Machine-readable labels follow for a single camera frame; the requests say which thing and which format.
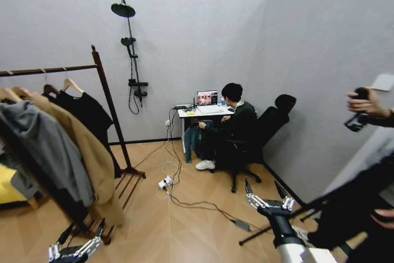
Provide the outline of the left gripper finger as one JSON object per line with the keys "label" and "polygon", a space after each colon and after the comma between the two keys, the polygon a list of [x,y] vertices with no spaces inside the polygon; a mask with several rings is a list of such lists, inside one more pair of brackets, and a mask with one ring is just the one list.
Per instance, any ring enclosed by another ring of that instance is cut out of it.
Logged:
{"label": "left gripper finger", "polygon": [[96,252],[99,246],[103,243],[102,234],[104,226],[105,218],[103,218],[99,223],[95,236],[73,253],[74,259],[88,259]]}
{"label": "left gripper finger", "polygon": [[51,244],[47,250],[48,260],[57,260],[60,258],[61,246],[66,242],[68,237],[71,235],[74,228],[74,223],[71,223],[59,236],[54,244]]}

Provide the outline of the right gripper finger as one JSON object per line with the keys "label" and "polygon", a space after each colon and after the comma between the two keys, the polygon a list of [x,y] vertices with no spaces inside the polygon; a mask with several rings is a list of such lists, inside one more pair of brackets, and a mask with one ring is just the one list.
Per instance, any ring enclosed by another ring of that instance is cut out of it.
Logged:
{"label": "right gripper finger", "polygon": [[282,208],[292,211],[295,199],[293,199],[293,197],[290,196],[290,194],[288,194],[288,192],[276,180],[274,181],[274,184],[279,196],[282,199]]}
{"label": "right gripper finger", "polygon": [[268,203],[253,193],[252,187],[247,178],[245,178],[245,191],[246,199],[254,209],[268,208]]}

